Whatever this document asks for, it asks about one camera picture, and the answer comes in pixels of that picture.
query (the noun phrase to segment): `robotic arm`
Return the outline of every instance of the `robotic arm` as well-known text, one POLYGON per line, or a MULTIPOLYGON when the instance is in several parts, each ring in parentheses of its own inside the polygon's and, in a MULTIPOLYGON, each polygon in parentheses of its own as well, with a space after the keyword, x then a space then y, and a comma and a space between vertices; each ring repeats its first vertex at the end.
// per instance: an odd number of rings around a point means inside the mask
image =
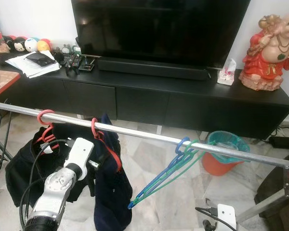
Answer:
POLYGON ((44 193, 33 207, 24 231, 56 231, 60 225, 66 200, 75 182, 87 175, 86 163, 94 144, 77 138, 64 163, 64 168, 48 176, 44 193))

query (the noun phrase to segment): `red hanger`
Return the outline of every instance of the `red hanger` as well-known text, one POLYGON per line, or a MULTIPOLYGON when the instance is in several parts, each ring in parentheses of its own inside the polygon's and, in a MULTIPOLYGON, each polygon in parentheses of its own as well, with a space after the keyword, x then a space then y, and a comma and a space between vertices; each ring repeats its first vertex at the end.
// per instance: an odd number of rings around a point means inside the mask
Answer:
MULTIPOLYGON (((43 132, 42 136, 41 136, 40 138, 38 138, 38 140, 37 140, 35 143, 40 142, 40 141, 44 141, 45 143, 48 143, 48 142, 53 141, 53 140, 56 139, 56 137, 55 137, 53 134, 51 134, 51 135, 49 135, 49 136, 46 136, 47 133, 51 132, 52 129, 53 129, 53 123, 51 123, 51 122, 43 122, 43 121, 41 120, 41 117, 42 117, 44 114, 46 114, 46 113, 54 113, 54 111, 47 109, 47 110, 41 111, 41 112, 38 114, 37 119, 38 119, 39 123, 42 124, 42 125, 48 125, 48 128, 46 128, 46 130, 43 132)), ((59 145, 56 144, 55 146, 51 147, 51 149, 53 150, 53 149, 58 148, 58 147, 59 147, 59 145)))
POLYGON ((93 133, 93 136, 95 139, 101 141, 106 149, 110 152, 110 154, 112 155, 112 157, 114 158, 114 160, 116 161, 117 163, 117 172, 119 172, 121 169, 122 169, 122 163, 121 163, 121 160, 120 158, 118 157, 118 155, 111 149, 109 148, 105 141, 104 141, 104 133, 102 131, 95 131, 95 122, 97 122, 97 119, 96 118, 93 118, 92 121, 91 121, 91 130, 92 130, 92 133, 93 133))

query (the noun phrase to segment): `red robe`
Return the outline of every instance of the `red robe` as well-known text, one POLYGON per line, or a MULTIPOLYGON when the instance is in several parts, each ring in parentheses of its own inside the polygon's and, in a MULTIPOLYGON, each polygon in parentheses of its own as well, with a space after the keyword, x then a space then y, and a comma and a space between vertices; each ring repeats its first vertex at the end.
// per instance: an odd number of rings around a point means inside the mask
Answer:
MULTIPOLYGON (((264 32, 255 34, 250 39, 250 47, 259 44, 260 39, 264 36, 264 32)), ((246 55, 243 59, 245 63, 243 71, 248 74, 260 75, 265 79, 274 79, 276 76, 283 74, 282 69, 289 70, 289 58, 276 64, 268 63, 262 57, 262 51, 258 52, 255 56, 246 55)))

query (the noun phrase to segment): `soundbar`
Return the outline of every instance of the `soundbar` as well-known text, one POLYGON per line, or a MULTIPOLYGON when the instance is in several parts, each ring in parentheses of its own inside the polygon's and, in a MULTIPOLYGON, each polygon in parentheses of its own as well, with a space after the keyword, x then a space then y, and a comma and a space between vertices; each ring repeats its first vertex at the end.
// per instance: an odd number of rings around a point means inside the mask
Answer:
POLYGON ((148 76, 162 76, 193 80, 207 80, 209 73, 206 69, 194 66, 165 64, 150 61, 100 57, 98 68, 103 71, 132 73, 148 76))

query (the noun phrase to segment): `cabinet drawer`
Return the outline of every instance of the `cabinet drawer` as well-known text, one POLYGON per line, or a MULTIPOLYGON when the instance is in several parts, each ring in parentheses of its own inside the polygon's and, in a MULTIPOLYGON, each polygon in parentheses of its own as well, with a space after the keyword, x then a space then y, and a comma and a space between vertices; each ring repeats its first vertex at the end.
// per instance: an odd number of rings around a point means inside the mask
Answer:
POLYGON ((117 88, 118 119, 163 125, 169 94, 117 88))
POLYGON ((59 112, 68 112, 70 108, 63 82, 57 79, 29 79, 22 75, 0 95, 0 102, 6 98, 11 104, 21 107, 52 109, 59 112))
POLYGON ((200 131, 224 130, 266 139, 288 108, 198 95, 171 94, 165 126, 200 131))
POLYGON ((67 97, 73 113, 117 119, 116 91, 113 87, 64 81, 67 97))

